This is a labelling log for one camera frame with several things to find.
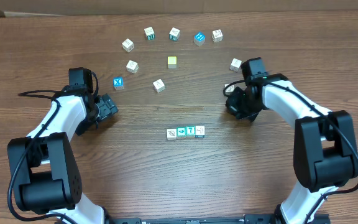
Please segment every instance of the wooden tabletop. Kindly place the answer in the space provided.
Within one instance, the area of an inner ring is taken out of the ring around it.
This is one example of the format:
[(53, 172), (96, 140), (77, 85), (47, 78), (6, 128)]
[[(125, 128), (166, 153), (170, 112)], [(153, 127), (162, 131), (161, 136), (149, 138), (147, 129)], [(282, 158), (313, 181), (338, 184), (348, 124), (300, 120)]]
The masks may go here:
[[(150, 26), (156, 39), (147, 41)], [(181, 30), (178, 42), (168, 38), (172, 27)], [(211, 40), (216, 29), (222, 42)], [(197, 32), (206, 35), (201, 47), (193, 43)], [(131, 53), (122, 49), (126, 38), (135, 44)], [(167, 68), (168, 56), (177, 56), (178, 68)], [(254, 57), (321, 106), (348, 111), (358, 147), (358, 11), (0, 19), (0, 223), (20, 223), (7, 209), (6, 146), (50, 108), (48, 100), (17, 94), (61, 90), (75, 67), (94, 71), (99, 92), (119, 108), (71, 141), (83, 191), (95, 204), (113, 217), (272, 213), (296, 181), (294, 132), (271, 110), (253, 124), (235, 120), (222, 95), (224, 84), (242, 79), (229, 70), (232, 59)], [(139, 64), (136, 74), (127, 72), (129, 60)], [(125, 89), (115, 91), (118, 76)], [(166, 88), (156, 93), (152, 82), (160, 78)], [(189, 124), (204, 125), (205, 139), (167, 141), (167, 128)], [(358, 191), (330, 197), (319, 213), (358, 223)]]

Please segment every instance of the small block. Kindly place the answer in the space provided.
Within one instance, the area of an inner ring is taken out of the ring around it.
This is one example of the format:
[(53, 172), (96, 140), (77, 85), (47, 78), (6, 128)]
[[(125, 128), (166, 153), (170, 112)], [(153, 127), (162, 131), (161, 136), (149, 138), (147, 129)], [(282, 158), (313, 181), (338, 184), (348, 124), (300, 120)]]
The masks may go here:
[(234, 85), (229, 86), (229, 88), (226, 89), (226, 93), (232, 93), (234, 91)]
[(123, 43), (122, 43), (122, 48), (124, 50), (126, 50), (127, 52), (131, 52), (131, 50), (133, 50), (135, 48), (135, 45), (134, 43), (129, 40), (129, 39), (126, 39)]
[(177, 139), (177, 130), (176, 129), (167, 129), (167, 139), (176, 140)]
[(171, 56), (168, 57), (168, 68), (176, 68), (177, 67), (177, 57)]
[(114, 78), (112, 85), (116, 90), (123, 90), (124, 89), (124, 79), (122, 79), (122, 77)]
[(164, 85), (164, 83), (162, 82), (161, 79), (153, 82), (153, 86), (154, 86), (155, 91), (157, 91), (157, 93), (159, 93), (159, 92), (161, 92), (162, 90), (165, 89), (165, 85)]
[(196, 126), (196, 138), (205, 137), (205, 127), (204, 126)]
[(223, 40), (223, 33), (221, 30), (212, 31), (212, 40), (216, 43)]
[(135, 74), (138, 69), (139, 69), (139, 65), (136, 62), (129, 60), (127, 64), (127, 71)]
[(199, 32), (194, 36), (194, 43), (199, 47), (205, 42), (205, 35)]
[(186, 138), (196, 137), (196, 126), (186, 126)]
[(234, 58), (233, 61), (231, 62), (230, 70), (238, 72), (240, 69), (240, 66), (241, 66), (241, 61)]
[(186, 128), (177, 128), (177, 139), (186, 138)]
[(169, 32), (169, 39), (173, 41), (178, 41), (179, 36), (180, 36), (180, 30), (172, 27), (171, 32)]
[(146, 33), (147, 40), (152, 40), (155, 38), (153, 27), (148, 27), (144, 29), (144, 32)]

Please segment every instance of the white arm segment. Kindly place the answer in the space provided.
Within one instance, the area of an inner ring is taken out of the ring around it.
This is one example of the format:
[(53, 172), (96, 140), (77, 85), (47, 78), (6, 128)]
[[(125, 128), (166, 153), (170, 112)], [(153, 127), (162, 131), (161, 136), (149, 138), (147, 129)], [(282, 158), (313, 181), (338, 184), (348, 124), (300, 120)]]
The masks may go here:
[(67, 210), (63, 208), (48, 212), (48, 214), (51, 213), (65, 214), (77, 224), (104, 224), (103, 208), (92, 203), (84, 193), (81, 196), (80, 202), (75, 204), (75, 209)]
[[(57, 100), (62, 107), (59, 109), (56, 117), (52, 120), (48, 128), (40, 135), (40, 137), (49, 136), (49, 134), (52, 133), (66, 132), (68, 140), (71, 141), (75, 129), (86, 116), (84, 101), (79, 96), (61, 96), (57, 98)], [(33, 138), (39, 132), (42, 125), (44, 125), (53, 112), (55, 112), (56, 106), (56, 102), (53, 101), (52, 106), (50, 107), (50, 110), (45, 118), (32, 132), (27, 135), (27, 137)]]
[[(289, 87), (289, 89), (299, 93), (305, 100), (307, 100), (311, 105), (314, 105), (314, 107), (324, 115), (331, 112), (331, 110), (323, 108), (322, 106), (319, 106), (309, 100), (309, 98), (299, 92), (290, 81), (280, 80), (274, 82), (274, 84)], [(265, 85), (263, 87), (262, 98), (264, 105), (278, 113), (292, 128), (295, 128), (295, 120), (298, 118), (304, 118), (305, 116), (315, 118), (319, 116), (315, 112), (311, 111), (310, 108), (294, 94), (272, 85)]]
[[(274, 83), (283, 87), (289, 87), (289, 89), (297, 92), (311, 105), (314, 105), (318, 111), (322, 112), (322, 114), (327, 115), (328, 112), (331, 112), (331, 110), (317, 105), (305, 95), (300, 93), (290, 81), (280, 80)], [(294, 94), (272, 85), (266, 85), (263, 87), (262, 98), (264, 105), (277, 112), (292, 128), (295, 128), (296, 119), (304, 118), (305, 116), (310, 116), (312, 118), (319, 116), (315, 112), (311, 111), (310, 108)], [(338, 188), (335, 186), (325, 187), (320, 189), (318, 192), (311, 193), (309, 189), (303, 187), (299, 181), (296, 181), (290, 196), (288, 196), (280, 207), (285, 223), (303, 223), (306, 219), (306, 215), (310, 212), (313, 205), (320, 198), (321, 194), (332, 192), (337, 189)], [(308, 222), (312, 222), (314, 220), (314, 214), (318, 208), (313, 212)]]

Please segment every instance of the yellow cube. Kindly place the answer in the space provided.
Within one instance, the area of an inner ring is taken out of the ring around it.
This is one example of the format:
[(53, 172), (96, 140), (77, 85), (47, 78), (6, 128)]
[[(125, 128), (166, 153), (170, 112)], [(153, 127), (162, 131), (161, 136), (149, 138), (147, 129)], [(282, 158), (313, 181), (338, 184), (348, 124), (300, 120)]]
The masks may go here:
[(168, 57), (168, 68), (176, 68), (177, 67), (177, 57), (171, 56)]

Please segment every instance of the black cable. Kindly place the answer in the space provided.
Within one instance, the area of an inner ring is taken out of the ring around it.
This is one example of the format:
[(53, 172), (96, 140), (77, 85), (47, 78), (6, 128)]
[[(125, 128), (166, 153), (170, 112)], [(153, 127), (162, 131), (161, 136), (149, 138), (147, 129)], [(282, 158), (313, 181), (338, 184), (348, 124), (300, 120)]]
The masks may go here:
[[(313, 105), (311, 105), (307, 100), (305, 100), (299, 93), (289, 89), (289, 87), (284, 87), (281, 85), (278, 85), (276, 83), (271, 83), (271, 82), (264, 82), (267, 85), (272, 85), (275, 86), (277, 88), (283, 89), (285, 91), (288, 91), (290, 93), (292, 93), (293, 95), (295, 95), (299, 100), (301, 100), (306, 106), (308, 106), (313, 112), (315, 112), (316, 114), (320, 115), (321, 117), (324, 117), (325, 120), (333, 127), (333, 130), (335, 132), (337, 132), (337, 134), (341, 137), (341, 139), (346, 143), (346, 145), (351, 149), (352, 154), (354, 156), (354, 158), (357, 161), (358, 164), (358, 153), (356, 152), (356, 150), (353, 148), (352, 144), (349, 142), (349, 140), (345, 137), (345, 135), (342, 133), (342, 131), (335, 125), (335, 123), (333, 121), (331, 121), (326, 115), (324, 115), (322, 112), (320, 112), (319, 110), (317, 110)], [(313, 205), (312, 209), (309, 211), (309, 213), (306, 215), (306, 219), (304, 224), (308, 223), (308, 220), (311, 217), (311, 214), (313, 214), (313, 212), (317, 209), (317, 207), (320, 205), (320, 203), (323, 201), (323, 199), (327, 199), (327, 196), (330, 195), (336, 195), (336, 194), (347, 194), (347, 193), (351, 193), (354, 192), (358, 189), (358, 183), (352, 187), (351, 189), (347, 189), (347, 190), (338, 190), (338, 191), (334, 191), (334, 192), (327, 192), (325, 194), (322, 194), (320, 196), (320, 198), (317, 200), (317, 202)]]
[(233, 86), (235, 84), (242, 83), (242, 82), (246, 82), (246, 81), (245, 80), (239, 80), (239, 81), (235, 81), (235, 82), (232, 82), (232, 83), (228, 84), (226, 87), (223, 88), (223, 95), (226, 96), (226, 97), (229, 97), (229, 95), (226, 94), (227, 88), (229, 88), (230, 86)]
[(96, 74), (94, 72), (92, 72), (92, 75), (94, 76), (94, 79), (96, 80), (96, 89), (94, 90), (94, 93), (93, 93), (93, 98), (96, 99), (96, 97), (98, 96), (98, 93), (99, 93), (99, 81), (98, 81), (98, 78), (96, 77)]
[(32, 148), (32, 146), (34, 145), (36, 140), (39, 138), (39, 136), (47, 129), (48, 125), (56, 117), (56, 115), (59, 112), (59, 109), (61, 107), (59, 101), (56, 100), (55, 98), (51, 97), (51, 96), (30, 95), (30, 93), (58, 93), (58, 92), (59, 91), (54, 91), (54, 90), (34, 90), (34, 91), (28, 91), (28, 92), (24, 92), (24, 93), (19, 93), (19, 96), (50, 99), (50, 100), (56, 102), (56, 104), (57, 104), (56, 110), (53, 112), (51, 117), (41, 127), (40, 131), (38, 131), (38, 133), (31, 139), (29, 145), (25, 148), (23, 154), (21, 155), (21, 158), (19, 159), (19, 162), (16, 165), (15, 171), (12, 174), (11, 181), (9, 182), (9, 187), (8, 187), (8, 191), (7, 191), (7, 206), (9, 208), (9, 211), (12, 213), (12, 215), (15, 218), (17, 218), (18, 220), (23, 221), (23, 222), (38, 221), (38, 220), (43, 220), (43, 219), (50, 218), (50, 217), (60, 217), (61, 219), (67, 220), (71, 224), (75, 224), (74, 220), (72, 220), (70, 217), (67, 217), (65, 214), (61, 214), (61, 213), (46, 214), (46, 215), (41, 215), (39, 217), (32, 217), (32, 218), (22, 217), (15, 211), (15, 209), (13, 207), (13, 204), (12, 204), (13, 185), (14, 185), (14, 182), (16, 180), (17, 174), (19, 173), (19, 169), (20, 169), (21, 165), (23, 164), (24, 159), (27, 156), (27, 153), (30, 151), (30, 149)]

